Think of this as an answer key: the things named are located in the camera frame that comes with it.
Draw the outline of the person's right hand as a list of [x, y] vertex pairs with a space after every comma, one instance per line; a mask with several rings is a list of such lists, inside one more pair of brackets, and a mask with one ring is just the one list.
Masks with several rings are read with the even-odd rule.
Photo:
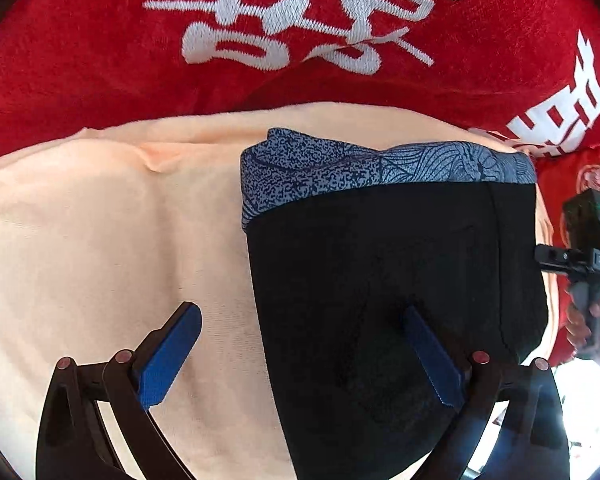
[[600, 366], [600, 299], [593, 302], [586, 312], [570, 304], [566, 331], [576, 358], [592, 361]]

